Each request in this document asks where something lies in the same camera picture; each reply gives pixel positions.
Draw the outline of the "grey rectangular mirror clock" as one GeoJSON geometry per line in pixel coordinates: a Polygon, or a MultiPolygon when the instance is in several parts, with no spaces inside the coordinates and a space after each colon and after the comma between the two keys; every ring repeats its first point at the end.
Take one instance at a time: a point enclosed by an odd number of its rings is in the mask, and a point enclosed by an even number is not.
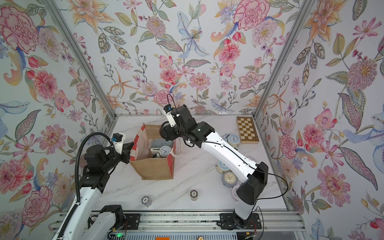
{"type": "Polygon", "coordinates": [[[173,148],[174,142],[173,141],[166,141],[164,139],[152,139],[149,143],[150,149],[160,149],[161,147],[169,146],[173,148]]]}

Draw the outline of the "white round alarm clock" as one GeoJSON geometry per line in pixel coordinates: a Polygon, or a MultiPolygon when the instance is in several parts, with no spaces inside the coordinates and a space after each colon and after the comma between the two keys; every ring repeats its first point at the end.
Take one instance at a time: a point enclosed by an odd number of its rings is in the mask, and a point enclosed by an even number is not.
{"type": "Polygon", "coordinates": [[[172,148],[170,146],[162,146],[157,153],[157,158],[166,158],[172,152],[172,148]]]}

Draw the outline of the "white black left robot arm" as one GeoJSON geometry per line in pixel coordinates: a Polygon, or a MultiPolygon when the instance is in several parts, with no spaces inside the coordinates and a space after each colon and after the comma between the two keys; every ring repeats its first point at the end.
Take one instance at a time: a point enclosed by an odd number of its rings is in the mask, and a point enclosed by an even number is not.
{"type": "Polygon", "coordinates": [[[91,212],[101,197],[110,176],[119,163],[130,162],[133,143],[126,143],[124,133],[111,138],[95,132],[82,141],[75,162],[76,196],[64,222],[53,237],[55,240],[102,240],[127,224],[122,206],[104,206],[86,229],[91,212]]]}

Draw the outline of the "black twin bell alarm clock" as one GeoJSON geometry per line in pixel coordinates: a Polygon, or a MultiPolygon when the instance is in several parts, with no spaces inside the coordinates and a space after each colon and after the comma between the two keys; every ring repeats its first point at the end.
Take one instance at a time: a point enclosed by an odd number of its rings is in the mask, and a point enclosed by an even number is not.
{"type": "Polygon", "coordinates": [[[178,129],[169,122],[164,122],[160,127],[160,136],[166,141],[173,141],[179,137],[178,129]]]}

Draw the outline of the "mint round alarm clock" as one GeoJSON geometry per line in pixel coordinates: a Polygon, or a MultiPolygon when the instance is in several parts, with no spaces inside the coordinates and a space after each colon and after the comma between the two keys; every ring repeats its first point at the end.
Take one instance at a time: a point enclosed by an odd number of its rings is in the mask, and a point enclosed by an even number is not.
{"type": "Polygon", "coordinates": [[[220,174],[230,171],[230,168],[228,168],[222,161],[218,161],[216,169],[220,174]]]}

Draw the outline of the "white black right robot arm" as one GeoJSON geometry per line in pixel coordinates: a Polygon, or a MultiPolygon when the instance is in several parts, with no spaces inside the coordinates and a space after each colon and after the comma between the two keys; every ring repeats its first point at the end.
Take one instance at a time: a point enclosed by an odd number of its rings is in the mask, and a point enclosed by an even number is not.
{"type": "Polygon", "coordinates": [[[197,122],[186,105],[174,108],[164,106],[167,120],[160,127],[160,136],[166,141],[180,140],[180,146],[198,147],[224,163],[241,182],[237,189],[238,202],[227,220],[231,229],[245,229],[271,176],[269,167],[241,154],[226,142],[206,122],[197,122]]]}

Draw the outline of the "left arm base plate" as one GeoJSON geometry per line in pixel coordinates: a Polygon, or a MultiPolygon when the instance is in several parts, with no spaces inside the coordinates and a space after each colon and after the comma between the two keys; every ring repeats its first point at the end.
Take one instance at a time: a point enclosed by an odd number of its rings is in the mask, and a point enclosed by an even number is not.
{"type": "Polygon", "coordinates": [[[109,230],[138,230],[140,224],[141,214],[118,214],[113,213],[115,223],[109,230]]]}

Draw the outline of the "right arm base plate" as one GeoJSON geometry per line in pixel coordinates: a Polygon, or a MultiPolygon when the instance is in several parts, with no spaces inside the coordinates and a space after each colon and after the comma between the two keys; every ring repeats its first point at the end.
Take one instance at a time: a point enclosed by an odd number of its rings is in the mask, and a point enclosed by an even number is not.
{"type": "Polygon", "coordinates": [[[257,213],[251,213],[247,220],[237,216],[234,212],[232,213],[221,213],[219,214],[219,221],[217,226],[222,230],[260,230],[262,229],[262,222],[257,213]]]}

